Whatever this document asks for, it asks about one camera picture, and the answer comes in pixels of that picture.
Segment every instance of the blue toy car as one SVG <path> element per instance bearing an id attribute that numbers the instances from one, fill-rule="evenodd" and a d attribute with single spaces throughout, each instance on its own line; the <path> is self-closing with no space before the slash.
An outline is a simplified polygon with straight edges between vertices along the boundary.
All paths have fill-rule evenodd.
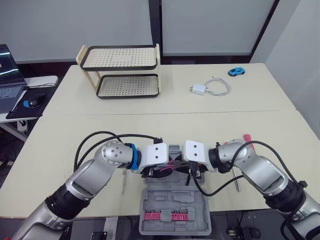
<path id="1" fill-rule="evenodd" d="M 232 77 L 245 74 L 246 70 L 244 70 L 242 67 L 236 67 L 234 69 L 231 69 L 228 71 L 228 74 Z"/>

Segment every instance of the table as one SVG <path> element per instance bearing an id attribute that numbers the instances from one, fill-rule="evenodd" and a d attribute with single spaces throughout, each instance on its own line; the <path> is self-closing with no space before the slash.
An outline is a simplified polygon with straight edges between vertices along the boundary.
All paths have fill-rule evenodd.
<path id="1" fill-rule="evenodd" d="M 0 190 L 0 216 L 27 217 L 72 174 L 76 149 L 82 139 L 99 130 L 117 134 L 149 134 L 163 137 L 168 144 L 182 145 L 185 140 L 194 140 L 212 146 L 217 141 L 224 143 L 249 133 L 253 140 L 263 141 L 275 148 L 296 179 L 307 181 L 306 191 L 320 201 L 320 142 L 296 110 L 44 115 L 38 120 Z M 88 142 L 84 150 L 104 136 L 99 137 Z M 131 141 L 138 147 L 152 143 L 140 138 L 126 138 L 125 141 Z M 280 166 L 267 148 L 257 145 L 255 149 Z M 204 188 L 212 192 L 233 175 L 231 172 L 216 172 L 206 173 L 205 177 Z M 241 192 L 237 192 L 235 185 L 230 184 L 216 196 L 210 197 L 210 211 L 267 208 L 257 190 L 243 178 L 239 182 Z M 121 186 L 122 169 L 117 169 L 108 185 L 79 216 L 139 214 L 141 192 L 146 187 L 144 180 L 139 174 L 129 171 L 124 195 L 121 194 Z"/>
<path id="2" fill-rule="evenodd" d="M 32 86 L 38 86 L 38 85 L 43 85 L 43 84 L 57 84 L 58 77 L 57 76 L 38 76 L 38 77 L 25 78 L 24 80 L 25 80 L 27 86 L 32 87 Z M 26 93 L 26 91 L 22 92 L 21 96 L 16 101 L 16 104 L 13 108 L 16 107 L 16 105 L 18 104 L 18 102 L 21 100 L 21 98 L 23 97 L 23 95 L 25 93 Z M 27 120 L 36 119 L 37 117 L 23 117 L 23 118 L 6 119 L 7 115 L 8 115 L 8 112 L 0 113 L 0 127 L 25 142 L 27 140 L 27 136 L 25 136 L 23 133 L 21 133 L 20 131 L 18 131 L 17 129 L 15 129 L 14 127 L 12 127 L 11 125 L 6 124 L 6 123 L 12 123 L 12 122 L 17 122 L 17 121 L 27 121 Z"/>
<path id="3" fill-rule="evenodd" d="M 294 110 L 295 107 L 263 63 L 241 64 L 244 75 L 228 70 L 238 64 L 161 65 L 162 92 L 157 97 L 101 99 L 78 65 L 68 70 L 43 112 L 52 115 L 176 114 Z M 227 96 L 196 95 L 193 84 L 204 84 L 212 75 L 231 87 Z M 211 88 L 225 91 L 221 83 Z"/>

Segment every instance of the laptop keyboard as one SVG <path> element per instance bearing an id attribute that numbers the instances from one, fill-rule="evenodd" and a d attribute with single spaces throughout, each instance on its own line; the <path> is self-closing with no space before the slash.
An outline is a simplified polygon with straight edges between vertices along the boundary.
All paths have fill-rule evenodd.
<path id="1" fill-rule="evenodd" d="M 0 88 L 0 100 L 15 98 L 18 95 L 21 88 L 21 86 Z"/>

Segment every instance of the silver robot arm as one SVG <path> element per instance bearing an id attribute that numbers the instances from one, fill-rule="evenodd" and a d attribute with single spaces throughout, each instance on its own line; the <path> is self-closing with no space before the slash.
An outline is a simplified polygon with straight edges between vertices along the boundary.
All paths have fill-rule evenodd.
<path id="1" fill-rule="evenodd" d="M 230 163 L 236 151 L 245 143 L 242 139 L 234 139 L 210 148 L 201 142 L 188 140 L 183 146 L 182 158 L 203 164 L 210 172 L 226 173 L 232 167 Z M 320 239 L 320 205 L 304 192 L 303 187 L 297 186 L 269 159 L 257 155 L 249 145 L 238 153 L 233 165 L 263 195 L 270 208 L 278 209 L 284 217 L 298 208 L 287 224 L 295 238 Z M 191 174 L 197 174 L 196 169 L 190 168 Z"/>
<path id="2" fill-rule="evenodd" d="M 166 143 L 136 148 L 134 144 L 109 141 L 94 158 L 75 171 L 21 224 L 12 240 L 59 240 L 75 217 L 109 182 L 117 168 L 139 174 L 149 166 L 168 163 Z"/>

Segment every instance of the mouse pad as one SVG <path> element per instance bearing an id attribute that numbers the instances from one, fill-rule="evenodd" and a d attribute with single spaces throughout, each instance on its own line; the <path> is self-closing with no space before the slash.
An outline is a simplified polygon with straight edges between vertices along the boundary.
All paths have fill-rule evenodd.
<path id="1" fill-rule="evenodd" d="M 29 88 L 18 102 L 14 110 L 10 111 L 5 117 L 6 119 L 32 118 L 41 117 L 51 97 L 56 91 L 56 87 L 37 87 Z M 30 108 L 23 105 L 24 101 L 31 100 L 34 97 L 45 95 L 42 105 Z"/>

